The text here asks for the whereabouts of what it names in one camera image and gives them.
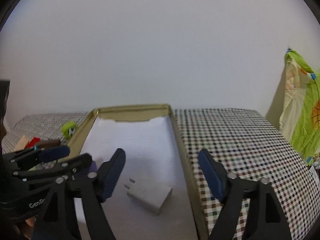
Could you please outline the person's hand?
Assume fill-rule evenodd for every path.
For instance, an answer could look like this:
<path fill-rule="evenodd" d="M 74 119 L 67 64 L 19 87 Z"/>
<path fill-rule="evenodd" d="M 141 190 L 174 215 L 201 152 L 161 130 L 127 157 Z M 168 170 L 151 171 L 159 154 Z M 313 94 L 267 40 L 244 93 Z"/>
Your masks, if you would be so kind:
<path fill-rule="evenodd" d="M 31 239 L 36 222 L 36 217 L 31 217 L 25 220 L 15 220 L 13 222 L 14 232 L 17 233 L 20 239 Z"/>

